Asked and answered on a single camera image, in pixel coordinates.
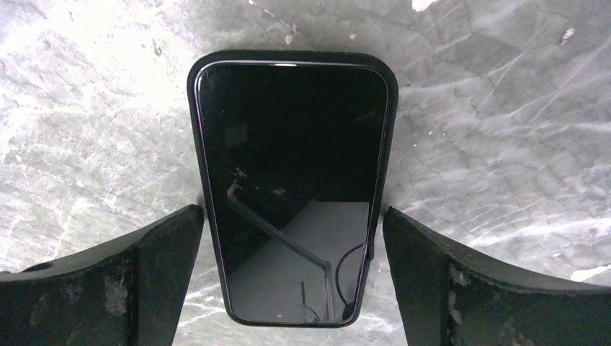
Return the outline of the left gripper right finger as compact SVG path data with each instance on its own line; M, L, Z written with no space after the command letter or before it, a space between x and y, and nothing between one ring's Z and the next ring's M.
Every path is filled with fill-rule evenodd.
M610 288L467 247L390 208L383 238L409 345L608 345Z

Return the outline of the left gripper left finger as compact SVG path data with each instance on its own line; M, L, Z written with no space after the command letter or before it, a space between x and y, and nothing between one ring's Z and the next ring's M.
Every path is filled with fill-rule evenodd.
M3 345L171 345L204 226L188 205L81 252L1 274Z

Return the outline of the black phone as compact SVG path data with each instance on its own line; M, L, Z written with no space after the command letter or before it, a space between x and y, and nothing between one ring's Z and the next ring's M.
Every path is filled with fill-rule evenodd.
M227 314L340 328L360 313L398 83L364 53L221 50L187 97Z

